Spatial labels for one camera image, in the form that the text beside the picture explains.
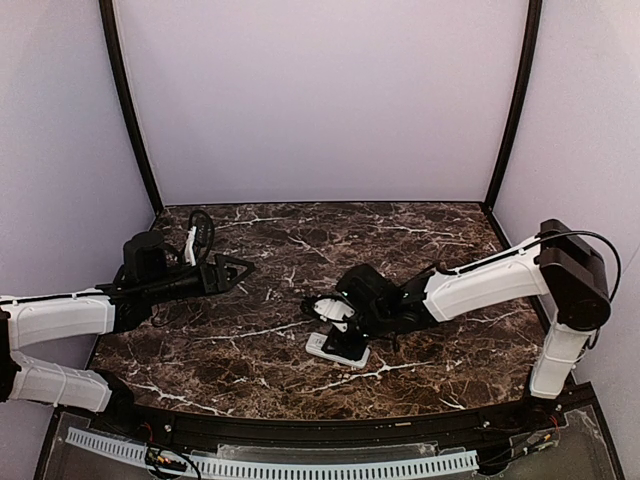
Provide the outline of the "white remote control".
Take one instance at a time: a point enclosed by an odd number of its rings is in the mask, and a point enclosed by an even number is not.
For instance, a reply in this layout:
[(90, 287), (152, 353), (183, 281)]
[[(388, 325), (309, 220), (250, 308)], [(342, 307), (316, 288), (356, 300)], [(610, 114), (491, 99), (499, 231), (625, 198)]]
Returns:
[(361, 355), (359, 359), (350, 360), (350, 359), (340, 357), (338, 355), (324, 352), (322, 350), (322, 347), (324, 346), (324, 343), (326, 342), (327, 339), (328, 337), (326, 335), (323, 335), (320, 333), (312, 333), (309, 336), (309, 339), (307, 340), (305, 345), (306, 352), (309, 353), (310, 355), (322, 358), (324, 360), (332, 361), (340, 365), (349, 366), (355, 369), (363, 369), (366, 366), (371, 353), (368, 347), (365, 348), (364, 353)]

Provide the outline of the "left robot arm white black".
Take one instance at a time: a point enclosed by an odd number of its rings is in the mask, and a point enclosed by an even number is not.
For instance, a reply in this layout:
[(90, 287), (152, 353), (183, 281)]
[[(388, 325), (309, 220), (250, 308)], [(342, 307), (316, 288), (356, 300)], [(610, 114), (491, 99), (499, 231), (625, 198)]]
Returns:
[(105, 412), (128, 407), (132, 391), (106, 371), (78, 370), (26, 355), (24, 347), (83, 335), (129, 332), (156, 305), (223, 294), (254, 272), (250, 261), (217, 254), (191, 230), (182, 251), (158, 231), (123, 246), (113, 282), (74, 293), (1, 299), (1, 399)]

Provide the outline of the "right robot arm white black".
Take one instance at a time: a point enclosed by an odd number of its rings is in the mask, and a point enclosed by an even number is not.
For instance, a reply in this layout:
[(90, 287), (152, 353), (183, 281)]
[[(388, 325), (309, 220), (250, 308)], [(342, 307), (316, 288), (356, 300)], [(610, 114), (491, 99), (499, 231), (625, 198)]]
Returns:
[(369, 264), (338, 281), (333, 295), (306, 300), (311, 315), (331, 324), (314, 334), (309, 353), (355, 368), (369, 358), (368, 343), (390, 334), (427, 330), (462, 314), (517, 298), (551, 296), (556, 313), (529, 377), (529, 393), (552, 400), (611, 316), (620, 283), (607, 279), (604, 259), (587, 238), (556, 219), (520, 244), (447, 270), (427, 267), (401, 285)]

